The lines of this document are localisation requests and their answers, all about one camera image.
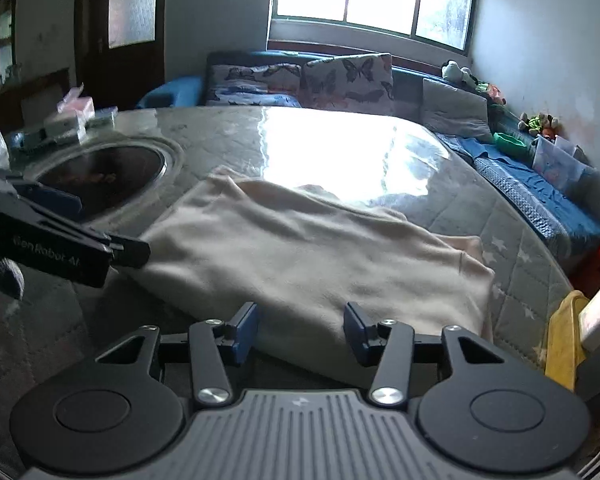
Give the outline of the cream cloth garment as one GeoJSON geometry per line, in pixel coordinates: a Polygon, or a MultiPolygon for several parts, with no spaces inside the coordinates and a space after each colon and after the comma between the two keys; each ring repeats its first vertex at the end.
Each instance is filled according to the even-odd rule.
{"type": "Polygon", "coordinates": [[[422,334],[450,324],[491,333],[494,273],[478,238],[434,234],[388,209],[221,167],[144,240],[151,255],[133,278],[148,292],[198,320],[253,301],[259,350],[319,373],[350,364],[342,334],[350,301],[422,334]]]}

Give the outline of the black induction cooktop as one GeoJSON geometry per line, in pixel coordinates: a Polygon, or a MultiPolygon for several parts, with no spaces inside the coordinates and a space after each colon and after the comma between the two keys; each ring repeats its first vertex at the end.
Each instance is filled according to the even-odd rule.
{"type": "Polygon", "coordinates": [[[140,196],[166,173],[166,156],[158,148],[114,145],[63,160],[36,180],[80,200],[77,222],[108,214],[140,196]]]}

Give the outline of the white tissue box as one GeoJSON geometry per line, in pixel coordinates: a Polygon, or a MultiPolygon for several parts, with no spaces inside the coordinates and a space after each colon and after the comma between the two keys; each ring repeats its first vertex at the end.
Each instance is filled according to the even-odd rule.
{"type": "Polygon", "coordinates": [[[76,136],[82,139],[85,134],[86,119],[82,112],[68,110],[68,112],[56,113],[45,119],[44,129],[50,138],[58,136],[76,136]]]}

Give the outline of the small green white box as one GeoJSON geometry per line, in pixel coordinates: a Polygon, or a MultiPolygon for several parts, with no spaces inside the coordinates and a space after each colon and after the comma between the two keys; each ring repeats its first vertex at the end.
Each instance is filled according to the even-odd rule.
{"type": "Polygon", "coordinates": [[[94,115],[87,119],[85,128],[114,128],[114,122],[116,121],[117,114],[118,108],[116,106],[96,110],[94,115]]]}

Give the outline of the pink plastic box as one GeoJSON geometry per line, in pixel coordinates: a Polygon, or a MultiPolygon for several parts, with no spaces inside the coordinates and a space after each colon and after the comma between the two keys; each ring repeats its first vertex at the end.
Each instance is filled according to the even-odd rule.
{"type": "Polygon", "coordinates": [[[72,87],[69,92],[57,103],[58,114],[76,114],[84,122],[95,115],[94,101],[90,96],[82,96],[84,85],[72,87]]]}

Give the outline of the grey quilted star tablecloth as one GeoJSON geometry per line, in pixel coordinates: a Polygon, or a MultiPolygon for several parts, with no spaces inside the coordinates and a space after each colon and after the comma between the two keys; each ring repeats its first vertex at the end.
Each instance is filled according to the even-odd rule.
{"type": "MultiPolygon", "coordinates": [[[[329,192],[352,205],[402,212],[443,235],[477,235],[495,273],[495,343],[522,362],[545,361],[546,326],[570,284],[513,206],[416,122],[283,107],[137,110],[88,132],[84,148],[140,142],[166,153],[158,183],[95,228],[142,234],[210,171],[227,166],[288,188],[329,192]]],[[[0,295],[0,479],[22,466],[10,440],[14,404],[31,388],[142,325],[181,333],[190,317],[111,273],[94,289],[25,270],[21,300],[0,295]]]]}

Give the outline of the dark wooden cabinet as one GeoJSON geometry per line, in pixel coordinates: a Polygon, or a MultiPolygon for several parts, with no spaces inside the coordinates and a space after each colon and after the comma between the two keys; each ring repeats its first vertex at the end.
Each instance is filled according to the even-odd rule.
{"type": "Polygon", "coordinates": [[[76,82],[74,0],[0,0],[0,130],[42,122],[76,82]]]}

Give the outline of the yellow cloth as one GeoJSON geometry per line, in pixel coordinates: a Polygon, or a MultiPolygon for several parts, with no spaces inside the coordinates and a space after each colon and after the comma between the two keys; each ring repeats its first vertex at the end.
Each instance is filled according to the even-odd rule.
{"type": "Polygon", "coordinates": [[[576,388],[577,368],[585,360],[579,316],[587,305],[588,298],[580,290],[573,290],[548,323],[544,374],[571,392],[576,388]]]}

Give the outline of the left butterfly pillow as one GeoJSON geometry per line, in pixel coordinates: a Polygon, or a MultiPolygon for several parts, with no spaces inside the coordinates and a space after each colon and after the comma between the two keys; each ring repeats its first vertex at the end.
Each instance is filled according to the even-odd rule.
{"type": "Polygon", "coordinates": [[[206,105],[300,107],[300,86],[301,67],[296,64],[212,65],[206,105]]]}

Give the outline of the blue corner sofa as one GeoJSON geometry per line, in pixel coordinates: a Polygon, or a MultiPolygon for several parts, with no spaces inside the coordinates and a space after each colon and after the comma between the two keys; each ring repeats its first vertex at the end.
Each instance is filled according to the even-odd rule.
{"type": "MultiPolygon", "coordinates": [[[[201,75],[181,76],[149,91],[138,102],[140,108],[192,107],[206,105],[207,84],[212,65],[265,66],[273,64],[296,64],[332,58],[287,51],[236,51],[213,52],[208,55],[206,70],[201,75]]],[[[455,152],[504,195],[532,230],[539,235],[554,257],[567,268],[578,266],[600,248],[600,220],[589,212],[584,204],[584,194],[591,183],[576,196],[565,196],[532,169],[536,142],[528,133],[516,132],[508,110],[480,88],[456,86],[442,76],[430,75],[420,70],[396,66],[392,59],[394,114],[393,116],[418,122],[422,107],[422,81],[432,79],[462,89],[488,102],[488,124],[491,141],[462,136],[448,136],[433,132],[446,148],[455,152]],[[494,144],[493,135],[504,132],[516,136],[528,145],[528,154],[522,159],[510,158],[501,153],[494,144]]],[[[586,162],[575,148],[563,138],[554,142],[572,154],[580,162],[586,162]]]]}

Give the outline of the grey cushion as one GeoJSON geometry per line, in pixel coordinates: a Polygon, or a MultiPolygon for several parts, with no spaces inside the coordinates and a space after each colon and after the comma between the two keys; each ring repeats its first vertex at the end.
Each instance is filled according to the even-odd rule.
{"type": "Polygon", "coordinates": [[[431,132],[492,140],[486,99],[432,79],[422,81],[420,120],[431,132]]]}

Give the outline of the clear plastic storage box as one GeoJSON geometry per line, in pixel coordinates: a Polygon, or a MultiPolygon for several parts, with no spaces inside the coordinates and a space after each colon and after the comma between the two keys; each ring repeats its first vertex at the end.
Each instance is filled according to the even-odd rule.
{"type": "Polygon", "coordinates": [[[596,170],[580,162],[560,145],[542,136],[536,142],[532,169],[565,196],[581,193],[596,176],[596,170]]]}

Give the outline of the right butterfly pillow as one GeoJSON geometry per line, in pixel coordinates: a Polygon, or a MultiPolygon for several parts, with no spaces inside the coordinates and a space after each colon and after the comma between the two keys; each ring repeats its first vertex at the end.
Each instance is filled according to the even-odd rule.
{"type": "Polygon", "coordinates": [[[394,114],[392,55],[333,56],[302,67],[299,101],[314,110],[394,114]]]}

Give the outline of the green brown plush toys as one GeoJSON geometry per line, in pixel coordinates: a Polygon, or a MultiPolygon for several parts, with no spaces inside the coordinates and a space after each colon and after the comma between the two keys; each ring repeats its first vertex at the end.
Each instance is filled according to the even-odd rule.
{"type": "Polygon", "coordinates": [[[540,113],[529,116],[527,113],[522,113],[518,119],[518,130],[530,134],[530,136],[542,136],[542,138],[554,141],[562,124],[557,117],[551,114],[540,113]]]}

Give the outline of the panda plush toy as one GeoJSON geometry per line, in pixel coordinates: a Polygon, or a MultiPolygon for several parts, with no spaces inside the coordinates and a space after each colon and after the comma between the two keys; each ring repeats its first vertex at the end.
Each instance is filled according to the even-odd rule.
{"type": "Polygon", "coordinates": [[[449,60],[441,67],[442,78],[455,84],[456,86],[465,86],[475,89],[478,86],[478,79],[471,73],[468,67],[460,67],[454,60],[449,60]]]}

